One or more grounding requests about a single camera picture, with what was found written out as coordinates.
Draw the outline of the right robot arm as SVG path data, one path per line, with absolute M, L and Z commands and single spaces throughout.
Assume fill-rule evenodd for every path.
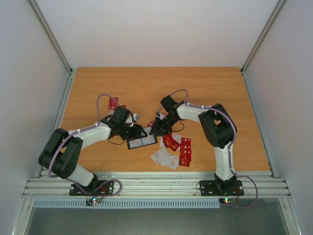
M 169 95 L 160 103 L 167 115 L 155 118 L 150 134 L 157 137 L 172 133 L 174 124 L 181 120 L 200 123 L 215 152 L 215 189 L 220 195 L 229 193 L 237 181 L 233 167 L 233 144 L 237 137 L 237 127 L 223 105 L 217 103 L 213 106 L 200 106 L 187 101 L 176 102 Z

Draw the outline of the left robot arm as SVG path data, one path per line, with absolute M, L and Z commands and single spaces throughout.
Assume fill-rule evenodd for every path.
M 98 177 L 78 164 L 81 150 L 115 136 L 133 141 L 146 137 L 147 133 L 136 123 L 131 111 L 118 106 L 111 115 L 83 129 L 56 129 L 41 152 L 38 163 L 48 170 L 49 176 L 53 173 L 77 184 L 87 195 L 93 195 L 98 191 Z

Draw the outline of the black leather card holder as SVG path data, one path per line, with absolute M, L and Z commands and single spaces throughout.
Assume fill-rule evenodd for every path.
M 147 134 L 147 136 L 154 136 L 154 135 L 150 135 L 151 129 L 152 129 L 151 127 L 145 127 L 143 130 L 145 131 L 145 133 Z M 143 138 L 144 138 L 144 137 L 140 138 L 140 140 L 141 140 L 141 142 L 142 142 L 142 146 L 141 146 L 141 147 L 148 146 L 148 145 L 144 145 L 144 144 L 143 144 L 143 141 L 142 141 Z

